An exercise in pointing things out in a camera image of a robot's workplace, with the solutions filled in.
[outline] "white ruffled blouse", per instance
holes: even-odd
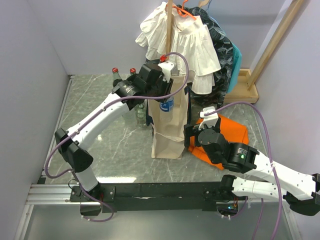
[[[145,57],[148,60],[159,59],[166,54],[167,12],[166,2],[157,7],[141,24],[141,34],[135,40],[142,47],[148,46]],[[181,53],[189,65],[188,82],[196,94],[209,94],[215,85],[213,73],[221,66],[207,25],[200,16],[180,16],[172,9],[173,26],[171,34],[171,52]],[[181,57],[170,55],[169,59],[177,63],[179,74],[186,74],[186,66]]]

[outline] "brown paper bag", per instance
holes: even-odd
[[[173,84],[171,92],[175,92],[184,82],[184,76],[172,76]],[[172,120],[162,120],[166,114],[160,109],[160,103],[155,100],[148,100],[148,114],[152,117],[153,123],[153,144],[152,158],[181,159],[184,146],[184,125],[187,124],[189,92],[184,86],[173,96]]]

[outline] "wooden pole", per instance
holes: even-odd
[[[167,9],[167,27],[166,27],[166,46],[165,53],[170,53],[170,44],[171,44],[171,21],[172,21],[172,4],[173,0],[168,0],[168,9]]]
[[[285,12],[279,26],[275,30],[270,42],[266,46],[260,60],[258,61],[257,65],[255,66],[248,82],[247,82],[247,89],[250,90],[252,86],[255,84],[256,80],[260,76],[262,70],[266,66],[267,62],[269,61],[272,53],[276,49],[278,43],[280,42],[281,38],[283,37],[284,33],[286,32],[287,28],[289,27],[290,23],[298,13],[302,3],[304,0],[292,0],[289,8]]]

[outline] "cable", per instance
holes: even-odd
[[[206,12],[208,12],[211,2],[212,2],[212,0],[210,0],[210,2],[208,3],[208,7],[205,10]]]
[[[149,99],[149,100],[161,100],[161,99],[166,99],[166,98],[170,98],[171,96],[177,94],[180,90],[182,90],[184,88],[184,86],[186,85],[187,83],[187,80],[189,78],[189,65],[188,65],[188,62],[187,62],[187,59],[181,54],[181,53],[178,53],[178,52],[169,52],[168,54],[165,55],[165,57],[167,56],[170,56],[170,55],[178,55],[179,57],[182,58],[182,60],[184,61],[184,64],[185,64],[185,71],[186,71],[186,74],[185,74],[185,77],[184,77],[184,81],[183,81],[183,84],[179,87],[178,90],[176,90],[175,92],[172,92],[168,95],[164,95],[164,96],[125,96],[125,97],[121,97],[121,98],[118,98],[116,100],[113,100],[111,102],[109,102],[108,104],[106,104],[102,109],[100,109],[99,111],[97,111],[92,117],[90,117],[84,124],[82,124],[78,129],[77,131],[73,132],[72,134],[70,134],[68,137],[66,137],[64,140],[62,140],[61,142],[59,142],[54,148],[53,150],[50,152],[50,154],[48,155],[47,159],[45,160],[45,164],[44,164],[44,172],[46,174],[46,176],[50,179],[56,179],[56,178],[59,178],[61,177],[62,175],[64,175],[65,173],[72,173],[74,178],[76,179],[77,182],[78,181],[78,178],[76,176],[76,174],[74,173],[73,169],[72,168],[68,168],[64,171],[62,171],[61,173],[57,174],[57,175],[51,175],[49,173],[49,162],[51,160],[51,158],[53,157],[53,155],[55,154],[55,152],[65,143],[67,142],[68,140],[72,139],[76,134],[78,134],[82,129],[84,129],[91,121],[93,121],[97,116],[99,116],[105,109],[109,108],[110,106],[112,106],[113,104],[117,103],[117,102],[120,102],[120,101],[124,101],[124,100],[129,100],[129,99]],[[94,198],[93,196],[89,195],[85,189],[83,188],[83,186],[81,185],[81,183],[79,183],[79,186],[83,192],[84,195],[86,195],[88,198],[90,198],[91,200],[93,201],[96,201],[104,206],[106,206],[108,209],[111,210],[111,216],[109,216],[108,218],[106,219],[103,219],[103,220],[95,220],[95,219],[91,219],[91,218],[88,218],[86,216],[84,216],[83,218],[87,219],[88,221],[91,221],[91,222],[96,222],[96,223],[101,223],[101,222],[106,222],[108,220],[110,220],[113,215],[114,215],[114,210],[113,208],[108,205],[107,203],[105,202],[102,202],[96,198]]]
[[[114,211],[114,209],[113,209],[109,204],[107,204],[107,203],[105,203],[105,202],[103,202],[103,201],[100,201],[100,200],[96,199],[95,197],[91,196],[89,193],[86,192],[86,190],[82,187],[82,185],[81,185],[80,183],[79,183],[79,187],[80,187],[81,191],[83,192],[83,194],[84,194],[85,196],[87,196],[87,197],[90,198],[91,200],[93,200],[93,201],[95,201],[95,202],[98,202],[98,203],[100,203],[101,205],[107,207],[107,208],[110,209],[110,211],[111,211],[111,215],[110,215],[108,218],[106,218],[106,219],[96,220],[96,219],[89,218],[89,217],[87,217],[87,216],[83,216],[84,219],[87,219],[88,221],[90,221],[90,222],[95,222],[95,223],[103,223],[103,222],[106,222],[106,221],[109,221],[110,219],[112,219],[112,217],[113,217],[114,214],[115,214],[115,211]]]
[[[255,226],[254,232],[252,234],[251,240],[255,240],[256,233],[258,231],[258,227],[259,227],[259,224],[260,224],[260,221],[261,221],[261,218],[262,218],[263,211],[264,211],[264,199],[261,198],[261,211],[260,211],[260,215],[259,215],[258,221],[257,221],[256,226]]]
[[[72,187],[70,186],[70,182],[71,181],[76,181],[77,182],[77,180],[75,180],[74,178],[73,179],[71,179],[69,182],[68,182],[68,187],[72,190]]]
[[[189,65],[188,65],[188,62],[186,60],[186,58],[178,53],[178,52],[169,52],[168,54],[165,55],[165,57],[169,56],[169,55],[178,55],[179,57],[181,57],[185,63],[185,71],[186,71],[186,74],[185,74],[185,78],[184,78],[184,81],[183,81],[183,84],[181,85],[181,87],[179,87],[178,90],[176,90],[175,92],[173,93],[170,93],[168,95],[165,95],[165,96],[125,96],[125,97],[121,97],[121,98],[118,98],[116,100],[113,100],[111,102],[109,102],[108,104],[106,104],[103,108],[104,109],[107,109],[109,108],[110,106],[112,106],[113,104],[117,103],[117,102],[120,102],[120,101],[124,101],[124,100],[129,100],[129,99],[150,99],[150,100],[161,100],[161,99],[166,99],[166,98],[169,98],[175,94],[177,94],[180,90],[182,90],[182,88],[186,85],[187,83],[187,80],[188,80],[188,77],[189,77]],[[51,158],[53,157],[54,153],[65,143],[67,142],[68,140],[72,139],[77,133],[79,133],[82,129],[84,129],[92,120],[94,120],[97,116],[99,116],[104,110],[103,109],[100,109],[99,111],[97,111],[92,117],[90,117],[84,124],[82,124],[77,131],[73,132],[72,134],[70,134],[68,137],[66,137],[64,140],[62,140],[61,142],[59,142],[55,148],[50,152],[50,154],[48,155],[46,161],[45,161],[45,164],[44,164],[44,172],[45,174],[47,175],[48,178],[50,179],[56,179],[56,178],[59,178],[61,177],[62,175],[64,175],[65,173],[67,172],[72,172],[73,169],[72,168],[69,168],[69,169],[66,169],[64,171],[62,171],[61,173],[53,176],[49,173],[48,171],[48,166],[49,166],[49,162],[51,160]]]
[[[245,200],[244,200],[244,203],[243,203],[243,206],[242,206],[241,209],[236,213],[236,215],[233,215],[233,216],[230,217],[231,219],[239,216],[239,214],[241,214],[241,213],[244,211],[245,205],[246,205],[246,203],[247,203],[247,200],[248,200],[248,197],[246,196],[246,197],[245,197]]]
[[[264,120],[264,117],[262,116],[261,112],[257,109],[256,106],[252,105],[251,103],[248,103],[248,102],[245,102],[245,101],[236,101],[236,102],[233,102],[233,103],[230,103],[230,104],[227,104],[213,112],[210,112],[210,113],[206,113],[204,114],[204,116],[209,116],[209,115],[212,115],[212,114],[215,114],[215,113],[218,113],[220,112],[221,110],[223,109],[226,109],[228,107],[231,107],[233,105],[237,105],[237,104],[245,104],[245,105],[248,105],[250,107],[252,107],[256,113],[259,115],[260,119],[261,119],[261,122],[262,122],[262,125],[263,125],[263,129],[264,129],[264,133],[265,133],[265,137],[266,137],[266,145],[267,145],[267,149],[268,149],[268,156],[269,156],[269,161],[271,164],[273,164],[273,160],[272,160],[272,153],[271,153],[271,146],[270,146],[270,138],[269,138],[269,133],[268,133],[268,129],[267,129],[267,125],[266,125],[266,122]],[[282,194],[281,194],[281,187],[280,187],[280,182],[279,182],[279,178],[278,178],[278,175],[277,175],[277,171],[276,171],[276,168],[274,167],[272,169],[273,171],[273,174],[274,174],[274,179],[275,179],[275,182],[276,182],[276,186],[278,188],[278,196],[279,196],[279,206],[278,206],[278,214],[277,214],[277,218],[276,218],[276,222],[275,222],[275,226],[274,226],[274,229],[273,229],[273,232],[272,232],[272,235],[271,235],[271,240],[275,239],[276,237],[276,234],[277,234],[277,231],[278,231],[278,227],[279,227],[279,223],[280,223],[280,219],[281,219],[281,214],[282,214]]]

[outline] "red cap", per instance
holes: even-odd
[[[165,60],[167,60],[166,55],[162,55],[162,56],[160,57],[160,63],[163,63]]]

